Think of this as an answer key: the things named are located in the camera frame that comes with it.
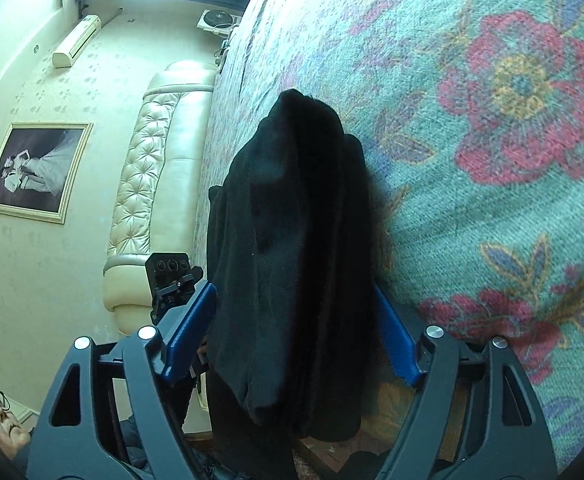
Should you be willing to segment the black pants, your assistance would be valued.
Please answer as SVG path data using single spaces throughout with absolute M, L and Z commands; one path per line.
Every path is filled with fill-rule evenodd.
M 377 339 L 361 144 L 329 105 L 284 91 L 208 198 L 217 451 L 249 478 L 292 479 L 295 441 L 360 427 Z

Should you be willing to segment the cream tufted leather headboard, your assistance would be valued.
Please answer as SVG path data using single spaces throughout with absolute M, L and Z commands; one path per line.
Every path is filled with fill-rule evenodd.
M 192 252 L 203 148 L 217 70 L 180 61 L 142 96 L 120 178 L 103 268 L 103 304 L 121 335 L 151 322 L 145 261 Z

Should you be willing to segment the white box fan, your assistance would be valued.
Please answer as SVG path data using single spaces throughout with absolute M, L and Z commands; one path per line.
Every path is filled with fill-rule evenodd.
M 228 38 L 232 30 L 241 23 L 241 18 L 222 10 L 205 10 L 197 22 L 197 27 L 219 37 Z

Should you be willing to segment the floral bedspread bed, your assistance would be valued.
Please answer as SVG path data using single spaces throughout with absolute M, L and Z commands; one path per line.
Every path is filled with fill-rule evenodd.
M 508 337 L 569 466 L 584 448 L 584 0 L 251 0 L 203 190 L 290 88 L 362 145 L 381 280 L 458 336 Z

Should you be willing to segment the framed wall picture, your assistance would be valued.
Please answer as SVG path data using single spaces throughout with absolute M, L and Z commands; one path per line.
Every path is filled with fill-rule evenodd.
M 64 224 L 91 122 L 13 122 L 0 148 L 0 214 Z

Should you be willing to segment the white wall air conditioner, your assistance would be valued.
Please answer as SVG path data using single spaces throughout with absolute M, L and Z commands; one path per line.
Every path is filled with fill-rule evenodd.
M 52 54 L 54 68 L 69 68 L 101 29 L 98 15 L 87 15 L 77 23 Z

